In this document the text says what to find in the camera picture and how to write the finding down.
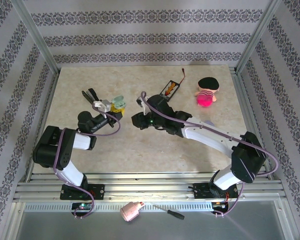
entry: marble surface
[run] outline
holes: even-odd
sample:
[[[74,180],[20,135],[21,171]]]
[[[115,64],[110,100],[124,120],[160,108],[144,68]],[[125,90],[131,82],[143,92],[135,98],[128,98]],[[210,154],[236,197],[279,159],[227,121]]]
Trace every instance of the marble surface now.
[[[169,80],[179,82],[183,77],[182,67],[186,78],[169,102],[173,110],[188,112],[203,121],[209,120],[228,132],[245,133],[244,119],[227,65],[63,67],[46,126],[76,129],[80,112],[90,111],[96,116],[82,96],[82,90],[93,88],[100,99],[109,101],[123,95],[127,106],[120,121],[121,130],[113,136],[98,137],[92,151],[73,150],[71,160],[80,171],[211,173],[223,169],[231,160],[211,147],[154,128],[139,130],[132,125],[131,116],[142,111],[136,103],[141,91],[151,96],[160,93]],[[197,106],[194,97],[198,80],[203,77],[215,77],[220,84],[217,101],[209,108]],[[114,130],[105,126],[96,134]],[[51,170],[36,164],[33,172],[51,173]]]

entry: damask wallpaper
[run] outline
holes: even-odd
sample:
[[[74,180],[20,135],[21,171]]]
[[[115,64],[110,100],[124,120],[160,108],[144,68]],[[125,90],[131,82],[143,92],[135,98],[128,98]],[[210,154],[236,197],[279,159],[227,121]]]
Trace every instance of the damask wallpaper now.
[[[62,66],[229,64],[270,0],[27,0]]]
[[[300,0],[280,4],[241,78],[300,232]]]
[[[9,0],[0,0],[0,237],[25,174],[53,75]]]

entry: red wire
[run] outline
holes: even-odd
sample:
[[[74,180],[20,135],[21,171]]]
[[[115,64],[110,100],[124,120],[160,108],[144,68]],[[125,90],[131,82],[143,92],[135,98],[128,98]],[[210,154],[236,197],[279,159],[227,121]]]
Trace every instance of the red wire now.
[[[185,74],[185,69],[184,68],[182,68],[182,72],[183,72],[183,78],[182,78],[182,80],[181,80],[181,82],[179,83],[179,84],[181,84],[182,83],[182,81],[185,79],[185,77],[186,77],[186,74]]]

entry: pink doll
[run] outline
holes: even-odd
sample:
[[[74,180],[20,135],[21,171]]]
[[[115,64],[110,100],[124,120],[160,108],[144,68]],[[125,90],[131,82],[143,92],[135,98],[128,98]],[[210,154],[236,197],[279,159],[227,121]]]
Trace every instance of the pink doll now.
[[[204,77],[198,81],[199,91],[194,95],[198,106],[209,107],[217,98],[215,92],[219,91],[219,83],[214,77]]]

